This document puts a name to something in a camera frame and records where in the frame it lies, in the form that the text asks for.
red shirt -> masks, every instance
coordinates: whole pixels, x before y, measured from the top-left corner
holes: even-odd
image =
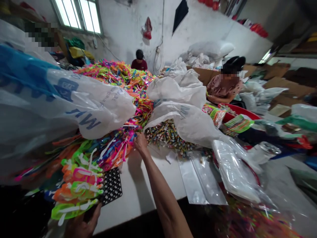
[[[148,65],[146,64],[145,60],[142,60],[142,63],[138,63],[136,59],[132,61],[131,68],[137,69],[137,70],[147,70]]]

red plastic bowl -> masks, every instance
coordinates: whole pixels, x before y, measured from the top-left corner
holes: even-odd
[[[226,106],[230,107],[232,109],[232,111],[235,111],[238,115],[240,115],[240,114],[246,115],[246,116],[250,117],[252,120],[261,119],[258,115],[254,114],[253,112],[250,112],[247,109],[244,109],[242,107],[238,107],[238,106],[227,104],[227,103],[220,103],[220,104],[218,104],[218,107],[220,108],[221,105],[226,105]],[[234,117],[235,116],[233,116],[229,113],[226,113],[222,122],[226,123],[226,122],[230,121],[231,119],[233,119]]]

window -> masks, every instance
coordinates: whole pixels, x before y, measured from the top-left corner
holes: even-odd
[[[102,33],[96,0],[51,0],[59,22],[63,27]]]

dark hair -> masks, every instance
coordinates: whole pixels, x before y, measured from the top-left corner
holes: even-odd
[[[245,61],[245,57],[232,57],[223,65],[221,72],[223,74],[236,74],[243,69]]]
[[[143,55],[143,51],[142,50],[137,50],[136,51],[136,58],[138,59],[138,60],[142,60],[143,59],[143,57],[144,57],[144,55]]]

hand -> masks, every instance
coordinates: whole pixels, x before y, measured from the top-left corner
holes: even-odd
[[[98,204],[96,210],[89,221],[86,223],[83,221],[84,214],[72,218],[66,225],[64,238],[90,238],[97,226],[98,218],[100,216],[101,203]]]
[[[213,102],[217,99],[215,96],[212,96],[212,95],[209,95],[207,98],[210,102]]]
[[[148,142],[146,141],[144,133],[137,132],[136,135],[137,137],[135,137],[133,140],[135,148],[138,150],[139,153],[146,152]]]

